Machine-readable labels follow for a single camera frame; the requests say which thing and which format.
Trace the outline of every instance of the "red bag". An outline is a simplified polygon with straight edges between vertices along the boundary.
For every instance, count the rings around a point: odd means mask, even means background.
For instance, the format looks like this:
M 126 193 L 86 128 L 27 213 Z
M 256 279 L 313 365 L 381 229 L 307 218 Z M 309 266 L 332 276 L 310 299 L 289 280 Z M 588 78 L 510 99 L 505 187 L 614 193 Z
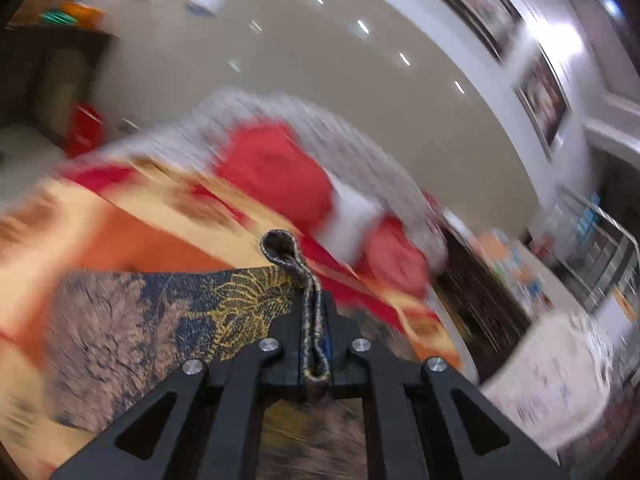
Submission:
M 101 146 L 103 140 L 104 131 L 100 114 L 88 104 L 77 104 L 66 136 L 66 157 L 74 158 L 89 153 Z

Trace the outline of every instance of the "red pillow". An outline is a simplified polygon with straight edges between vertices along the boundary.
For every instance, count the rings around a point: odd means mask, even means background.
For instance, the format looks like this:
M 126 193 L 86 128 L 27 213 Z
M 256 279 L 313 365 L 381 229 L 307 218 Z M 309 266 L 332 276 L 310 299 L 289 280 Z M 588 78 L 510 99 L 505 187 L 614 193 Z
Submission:
M 216 174 L 291 220 L 302 232 L 315 231 L 331 214 L 329 177 L 295 145 L 285 123 L 236 129 Z
M 429 283 L 427 259 L 408 240 L 395 216 L 386 216 L 367 233 L 355 271 L 420 299 Z

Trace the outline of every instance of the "tiled floor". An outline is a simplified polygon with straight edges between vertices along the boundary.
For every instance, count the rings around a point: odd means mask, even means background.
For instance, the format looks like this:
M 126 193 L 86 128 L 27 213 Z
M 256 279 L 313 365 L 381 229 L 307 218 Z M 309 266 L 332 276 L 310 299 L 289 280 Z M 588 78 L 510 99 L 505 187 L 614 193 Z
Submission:
M 16 124 L 0 130 L 0 212 L 64 160 L 64 153 L 36 130 Z

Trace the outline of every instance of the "metal bolt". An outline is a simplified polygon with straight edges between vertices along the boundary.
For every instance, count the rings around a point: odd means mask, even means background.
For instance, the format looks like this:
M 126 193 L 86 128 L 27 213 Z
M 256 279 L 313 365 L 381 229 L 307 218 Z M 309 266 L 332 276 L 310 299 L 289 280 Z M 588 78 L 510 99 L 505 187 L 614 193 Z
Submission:
M 204 364 L 200 359 L 188 359 L 182 363 L 182 371 L 187 375 L 199 374 L 204 368 Z
M 351 348 L 356 352 L 366 352 L 371 348 L 371 341 L 364 339 L 363 337 L 359 337 L 351 341 Z
M 274 350 L 278 349 L 280 343 L 278 343 L 278 340 L 276 338 L 265 337 L 264 339 L 260 339 L 258 346 L 263 352 L 273 352 Z
M 432 372 L 441 372 L 446 370 L 449 364 L 442 357 L 429 357 L 427 359 L 427 367 Z

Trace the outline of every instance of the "bedsheet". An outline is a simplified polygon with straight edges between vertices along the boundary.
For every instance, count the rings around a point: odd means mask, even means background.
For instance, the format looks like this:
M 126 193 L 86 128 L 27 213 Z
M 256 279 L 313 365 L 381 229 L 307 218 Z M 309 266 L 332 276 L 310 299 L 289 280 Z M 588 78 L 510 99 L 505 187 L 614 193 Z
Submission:
M 66 406 L 95 416 L 85 420 L 61 415 L 60 392 L 71 387 L 65 377 L 71 381 L 72 375 L 64 363 L 78 361 L 64 359 L 65 331 L 69 340 L 93 337 L 92 344 L 100 346 L 97 339 L 113 336 L 116 326 L 103 319 L 91 320 L 81 310 L 74 312 L 73 301 L 60 303 L 60 288 L 69 287 L 74 273 L 82 269 L 112 281 L 123 276 L 139 279 L 142 273 L 155 273 L 156 280 L 162 280 L 162 273 L 255 274 L 252 268 L 270 266 L 258 246 L 270 229 L 289 230 L 299 238 L 308 263 L 333 293 L 338 310 L 354 317 L 365 336 L 384 342 L 405 358 L 423 360 L 438 354 L 461 366 L 447 330 L 423 301 L 383 283 L 361 280 L 286 218 L 226 181 L 148 159 L 69 170 L 63 178 L 43 181 L 29 201 L 0 221 L 0 442 L 30 480 L 48 478 L 127 407 L 123 394 L 113 391 L 106 397 L 75 394 Z M 260 293 L 254 291 L 248 308 L 255 310 L 254 318 L 261 322 L 254 322 L 251 330 L 238 330 L 247 323 L 247 316 L 226 316 L 228 330 L 205 348 L 211 358 L 232 357 L 244 344 L 266 335 L 270 317 L 261 298 L 271 297 L 274 290 L 281 292 L 289 282 L 274 274 L 261 276 L 255 283 Z M 162 319 L 136 317 L 130 299 L 119 301 L 121 314 L 110 319 L 119 320 L 120 326 L 155 323 L 156 333 L 162 332 Z M 163 316 L 171 322 L 184 315 L 175 303 L 162 307 Z M 66 323 L 56 317 L 63 308 Z M 52 330 L 53 319 L 58 325 Z M 175 338 L 167 328 L 171 322 L 162 325 L 169 342 Z M 87 323 L 91 330 L 82 336 Z M 148 343 L 145 333 L 136 336 Z M 130 364 L 121 361 L 114 366 Z M 142 384 L 140 394 L 169 371 L 168 366 L 162 368 Z M 130 373 L 135 375 L 136 368 Z M 102 377 L 84 387 L 95 393 L 115 386 Z M 314 408 L 272 406 L 265 415 L 260 478 L 316 478 L 319 474 L 366 478 L 362 408 L 357 401 Z

